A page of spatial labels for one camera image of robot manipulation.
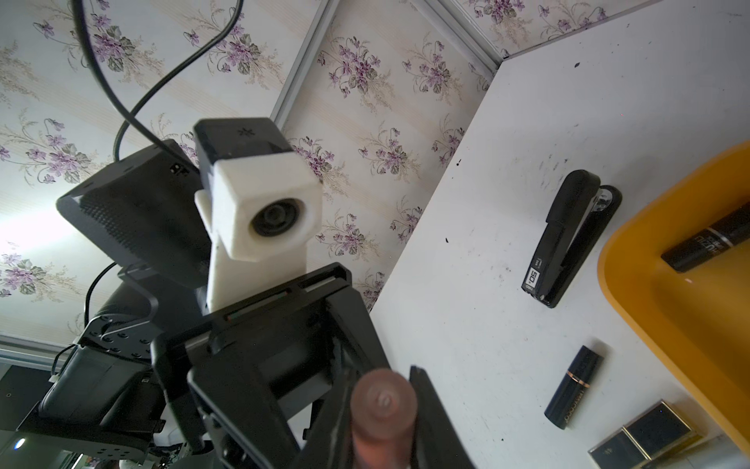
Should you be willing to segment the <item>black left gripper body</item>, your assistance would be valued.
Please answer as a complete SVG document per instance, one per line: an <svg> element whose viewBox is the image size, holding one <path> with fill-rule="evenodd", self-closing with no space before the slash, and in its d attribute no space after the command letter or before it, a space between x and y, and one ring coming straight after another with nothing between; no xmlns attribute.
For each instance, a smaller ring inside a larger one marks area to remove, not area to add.
<svg viewBox="0 0 750 469"><path fill-rule="evenodd" d="M187 443L218 468L287 468L289 419L351 369L389 367L351 272L332 263L152 342L152 367Z"/></svg>

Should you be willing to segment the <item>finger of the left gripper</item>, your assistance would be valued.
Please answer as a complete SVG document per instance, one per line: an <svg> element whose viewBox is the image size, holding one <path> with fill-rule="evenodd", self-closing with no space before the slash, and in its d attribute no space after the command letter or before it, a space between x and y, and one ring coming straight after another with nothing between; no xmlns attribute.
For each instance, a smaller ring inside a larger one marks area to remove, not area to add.
<svg viewBox="0 0 750 469"><path fill-rule="evenodd" d="M323 400L309 439L298 455L299 468L349 469L354 465L351 397L356 374L342 374Z"/></svg>
<svg viewBox="0 0 750 469"><path fill-rule="evenodd" d="M412 365L409 383L416 393L418 404L411 468L474 468L427 371Z"/></svg>

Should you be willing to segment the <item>pink lipstick tube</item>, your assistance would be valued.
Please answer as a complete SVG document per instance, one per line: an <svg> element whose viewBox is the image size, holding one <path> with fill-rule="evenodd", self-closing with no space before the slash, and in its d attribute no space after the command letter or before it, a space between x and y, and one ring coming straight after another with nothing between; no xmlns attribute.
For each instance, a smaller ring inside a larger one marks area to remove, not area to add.
<svg viewBox="0 0 750 469"><path fill-rule="evenodd" d="M350 410L355 467L410 467L418 402L403 376L390 369L363 375Z"/></svg>

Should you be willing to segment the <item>slim black lipstick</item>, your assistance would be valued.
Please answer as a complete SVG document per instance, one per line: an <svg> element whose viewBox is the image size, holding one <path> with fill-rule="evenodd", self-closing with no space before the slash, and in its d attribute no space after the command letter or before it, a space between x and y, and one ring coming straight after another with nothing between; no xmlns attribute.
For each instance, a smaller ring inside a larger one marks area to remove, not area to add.
<svg viewBox="0 0 750 469"><path fill-rule="evenodd" d="M602 361L603 357L590 348L579 349L544 412L557 428L568 427Z"/></svg>

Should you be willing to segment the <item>black gold square lipstick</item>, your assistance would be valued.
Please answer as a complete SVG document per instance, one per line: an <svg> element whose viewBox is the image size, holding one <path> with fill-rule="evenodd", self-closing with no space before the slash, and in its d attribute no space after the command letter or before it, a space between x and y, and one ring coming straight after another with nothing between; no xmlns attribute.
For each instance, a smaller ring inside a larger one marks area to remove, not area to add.
<svg viewBox="0 0 750 469"><path fill-rule="evenodd" d="M652 468L701 439L668 402L657 404L588 451L597 468Z"/></svg>

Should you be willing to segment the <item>yellow storage tray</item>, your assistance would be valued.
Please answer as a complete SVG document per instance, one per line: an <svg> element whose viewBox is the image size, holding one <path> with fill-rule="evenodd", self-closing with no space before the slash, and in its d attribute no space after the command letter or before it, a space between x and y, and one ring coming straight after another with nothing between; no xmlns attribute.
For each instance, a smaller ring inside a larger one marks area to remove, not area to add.
<svg viewBox="0 0 750 469"><path fill-rule="evenodd" d="M715 156L602 250L607 301L743 452L749 451L749 244L684 274L663 252L749 201L749 145Z"/></svg>

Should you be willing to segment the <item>black lipstick tube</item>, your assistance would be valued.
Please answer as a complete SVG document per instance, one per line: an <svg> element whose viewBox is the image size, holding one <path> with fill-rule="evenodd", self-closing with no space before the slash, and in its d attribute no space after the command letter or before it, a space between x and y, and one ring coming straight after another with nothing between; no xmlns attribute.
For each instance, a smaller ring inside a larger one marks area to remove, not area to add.
<svg viewBox="0 0 750 469"><path fill-rule="evenodd" d="M683 274L746 240L749 240L749 203L669 248L661 254L661 259Z"/></svg>

